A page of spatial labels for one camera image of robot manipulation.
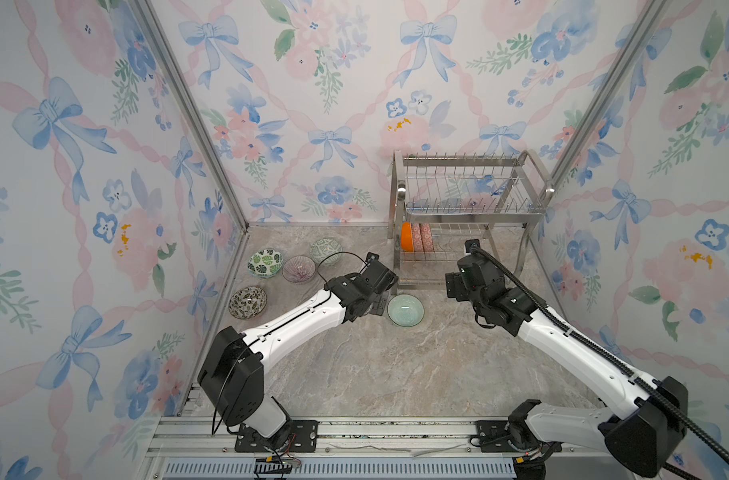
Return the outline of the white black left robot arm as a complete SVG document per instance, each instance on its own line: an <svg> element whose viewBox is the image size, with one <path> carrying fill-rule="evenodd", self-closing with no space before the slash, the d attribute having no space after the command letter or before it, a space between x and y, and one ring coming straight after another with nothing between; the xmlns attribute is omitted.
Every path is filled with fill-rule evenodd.
<svg viewBox="0 0 729 480"><path fill-rule="evenodd" d="M362 269L322 282L309 300L243 332L220 330L198 372L198 385L220 416L212 424L244 425L262 441L278 448L292 431L292 418L276 399L266 395L264 376L312 338L368 315L381 316L398 275L370 252Z"/></svg>

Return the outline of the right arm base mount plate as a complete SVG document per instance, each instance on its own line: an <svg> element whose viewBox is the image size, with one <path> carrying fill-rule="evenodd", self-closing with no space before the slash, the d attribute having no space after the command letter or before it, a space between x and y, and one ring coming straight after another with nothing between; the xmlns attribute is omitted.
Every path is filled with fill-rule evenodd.
<svg viewBox="0 0 729 480"><path fill-rule="evenodd" d="M536 438L524 422L480 420L475 427L476 434L470 437L469 444L484 453L535 455L546 452L553 445L553 442Z"/></svg>

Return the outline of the green geometric pattern bowl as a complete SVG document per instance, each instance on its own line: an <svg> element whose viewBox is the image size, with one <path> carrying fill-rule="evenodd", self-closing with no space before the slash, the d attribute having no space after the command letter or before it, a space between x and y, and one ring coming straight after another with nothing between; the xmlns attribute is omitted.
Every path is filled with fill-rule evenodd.
<svg viewBox="0 0 729 480"><path fill-rule="evenodd" d="M334 238L324 237L310 244L310 257L322 267L334 266L340 262L342 245Z"/></svg>

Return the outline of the pink purple bowl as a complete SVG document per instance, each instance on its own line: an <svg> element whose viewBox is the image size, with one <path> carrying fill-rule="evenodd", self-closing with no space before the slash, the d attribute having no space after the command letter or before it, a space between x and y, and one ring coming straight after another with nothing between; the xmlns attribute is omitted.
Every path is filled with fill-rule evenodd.
<svg viewBox="0 0 729 480"><path fill-rule="evenodd" d="M421 229L420 224L416 224L416 223L411 224L411 235L412 235L413 251L416 253L423 252L424 244L423 244L422 229Z"/></svg>

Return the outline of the dark patterned bowl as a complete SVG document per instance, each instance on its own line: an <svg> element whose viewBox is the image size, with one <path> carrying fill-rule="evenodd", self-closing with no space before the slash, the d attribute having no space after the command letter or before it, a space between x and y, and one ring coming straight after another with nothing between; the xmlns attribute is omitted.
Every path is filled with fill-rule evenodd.
<svg viewBox="0 0 729 480"><path fill-rule="evenodd" d="M422 224L421 234L424 252L433 253L435 251L435 246L431 226L429 224Z"/></svg>

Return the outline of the orange white bowl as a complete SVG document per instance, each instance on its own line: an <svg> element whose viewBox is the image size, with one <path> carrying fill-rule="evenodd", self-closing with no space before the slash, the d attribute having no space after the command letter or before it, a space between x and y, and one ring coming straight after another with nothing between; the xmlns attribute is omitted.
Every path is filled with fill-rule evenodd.
<svg viewBox="0 0 729 480"><path fill-rule="evenodd" d="M401 248L404 252L414 252L414 240L413 240L413 228L410 222L404 222L402 224L401 236L400 236Z"/></svg>

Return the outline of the pale green celadon bowl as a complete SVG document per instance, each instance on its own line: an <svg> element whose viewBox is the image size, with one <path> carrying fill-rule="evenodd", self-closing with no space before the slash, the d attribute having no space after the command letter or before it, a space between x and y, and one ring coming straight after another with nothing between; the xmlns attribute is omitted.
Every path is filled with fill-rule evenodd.
<svg viewBox="0 0 729 480"><path fill-rule="evenodd" d="M409 294L400 294L388 304L388 316L400 327L411 328L419 325L425 316L421 300Z"/></svg>

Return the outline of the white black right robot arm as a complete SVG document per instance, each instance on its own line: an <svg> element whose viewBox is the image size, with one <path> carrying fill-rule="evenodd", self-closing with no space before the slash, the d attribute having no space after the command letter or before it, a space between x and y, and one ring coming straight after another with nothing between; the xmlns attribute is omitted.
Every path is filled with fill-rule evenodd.
<svg viewBox="0 0 729 480"><path fill-rule="evenodd" d="M586 338L484 250L460 259L445 283L448 298L470 303L482 328L500 327L540 349L602 401L600 408L577 409L526 400L498 440L538 452L538 464L558 446L572 444L608 453L641 477L668 469L687 428L665 404L686 407L682 383L656 380Z"/></svg>

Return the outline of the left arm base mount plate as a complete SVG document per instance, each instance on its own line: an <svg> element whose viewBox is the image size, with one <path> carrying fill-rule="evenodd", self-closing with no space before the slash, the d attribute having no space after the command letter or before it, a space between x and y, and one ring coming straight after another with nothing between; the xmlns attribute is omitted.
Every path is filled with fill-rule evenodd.
<svg viewBox="0 0 729 480"><path fill-rule="evenodd" d="M314 453L318 444L316 420L290 420L272 437L262 437L258 431L241 425L236 434L234 451L238 453Z"/></svg>

